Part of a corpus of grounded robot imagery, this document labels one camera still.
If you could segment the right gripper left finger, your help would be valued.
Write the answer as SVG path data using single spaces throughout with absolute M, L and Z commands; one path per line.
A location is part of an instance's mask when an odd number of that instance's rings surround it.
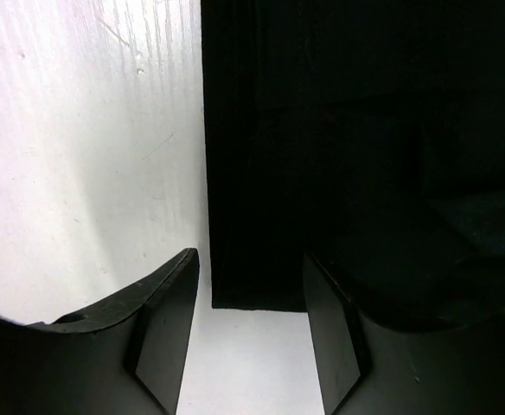
M 173 414 L 200 274 L 194 248 L 52 323 L 0 317 L 0 414 Z

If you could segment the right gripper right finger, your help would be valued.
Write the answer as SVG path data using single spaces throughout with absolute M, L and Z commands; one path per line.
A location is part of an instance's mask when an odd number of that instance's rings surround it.
M 505 316 L 451 326 L 366 308 L 314 255 L 304 296 L 327 414 L 505 414 Z

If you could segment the black t shirt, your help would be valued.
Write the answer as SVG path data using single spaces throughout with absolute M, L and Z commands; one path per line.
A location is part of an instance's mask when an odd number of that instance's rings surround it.
M 212 305 L 505 314 L 505 1 L 201 3 Z

